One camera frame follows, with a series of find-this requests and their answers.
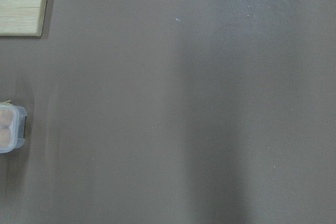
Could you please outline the wooden cutting board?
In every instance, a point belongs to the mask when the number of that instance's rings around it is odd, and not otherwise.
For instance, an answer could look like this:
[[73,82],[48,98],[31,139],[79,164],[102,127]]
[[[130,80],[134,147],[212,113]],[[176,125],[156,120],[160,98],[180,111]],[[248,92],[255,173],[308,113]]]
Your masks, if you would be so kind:
[[1,0],[1,36],[39,37],[47,0]]

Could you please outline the clear plastic egg box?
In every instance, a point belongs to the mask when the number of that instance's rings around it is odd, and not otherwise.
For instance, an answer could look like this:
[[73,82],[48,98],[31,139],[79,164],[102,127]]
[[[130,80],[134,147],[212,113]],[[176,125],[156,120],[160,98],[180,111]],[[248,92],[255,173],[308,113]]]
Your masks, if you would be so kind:
[[11,100],[1,102],[1,154],[24,145],[26,116],[24,107],[13,105]]

